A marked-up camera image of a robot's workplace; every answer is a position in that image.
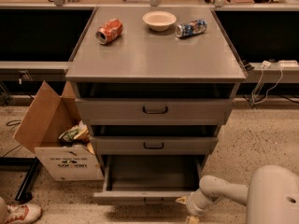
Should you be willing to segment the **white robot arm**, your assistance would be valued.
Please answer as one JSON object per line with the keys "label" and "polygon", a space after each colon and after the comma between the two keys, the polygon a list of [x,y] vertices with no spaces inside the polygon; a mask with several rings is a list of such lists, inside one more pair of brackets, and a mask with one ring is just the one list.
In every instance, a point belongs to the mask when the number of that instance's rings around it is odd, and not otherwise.
{"label": "white robot arm", "polygon": [[185,197],[185,205],[200,217],[220,198],[245,205],[246,224],[299,224],[299,176],[281,166],[256,169],[248,185],[205,175],[199,189]]}

